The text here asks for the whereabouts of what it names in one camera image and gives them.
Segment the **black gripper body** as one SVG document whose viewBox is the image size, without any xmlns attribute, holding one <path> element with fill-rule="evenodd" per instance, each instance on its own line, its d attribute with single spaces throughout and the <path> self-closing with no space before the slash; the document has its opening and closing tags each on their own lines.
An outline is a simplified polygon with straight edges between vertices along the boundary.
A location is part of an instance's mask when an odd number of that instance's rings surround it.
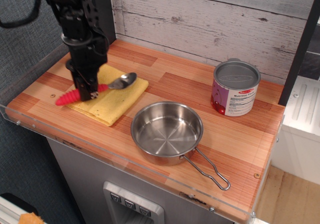
<svg viewBox="0 0 320 224">
<path fill-rule="evenodd" d="M 67 62 L 66 68 L 72 73 L 77 70 L 86 83 L 98 82 L 98 71 L 100 66 L 108 60 L 107 52 L 109 41 L 100 28 L 88 31 L 84 40 L 71 39 L 64 34 L 62 41 L 69 48 L 71 59 Z"/>
</svg>

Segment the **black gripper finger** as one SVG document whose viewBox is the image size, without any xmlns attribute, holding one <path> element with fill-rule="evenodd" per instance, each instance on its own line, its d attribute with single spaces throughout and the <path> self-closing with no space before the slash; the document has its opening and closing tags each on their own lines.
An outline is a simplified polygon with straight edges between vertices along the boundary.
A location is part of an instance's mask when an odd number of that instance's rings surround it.
<svg viewBox="0 0 320 224">
<path fill-rule="evenodd" d="M 79 91 L 79 94 L 81 94 L 82 84 L 83 84 L 81 75 L 76 69 L 71 71 L 71 75 L 72 75 L 75 88 Z"/>
<path fill-rule="evenodd" d="M 86 83 L 85 81 L 81 80 L 78 83 L 78 90 L 81 101 L 93 100 L 99 96 L 97 81 Z"/>
</svg>

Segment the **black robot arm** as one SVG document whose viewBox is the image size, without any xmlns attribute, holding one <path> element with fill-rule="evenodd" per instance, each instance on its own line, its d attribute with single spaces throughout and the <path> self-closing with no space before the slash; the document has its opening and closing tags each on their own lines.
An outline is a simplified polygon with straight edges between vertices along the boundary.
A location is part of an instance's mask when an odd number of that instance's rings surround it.
<svg viewBox="0 0 320 224">
<path fill-rule="evenodd" d="M 97 98 L 98 71 L 107 62 L 109 41 L 99 27 L 98 10 L 91 0 L 46 0 L 62 28 L 61 39 L 68 46 L 70 60 L 66 68 L 71 72 L 80 100 Z M 19 27 L 35 20 L 41 0 L 35 0 L 31 14 L 13 25 Z"/>
</svg>

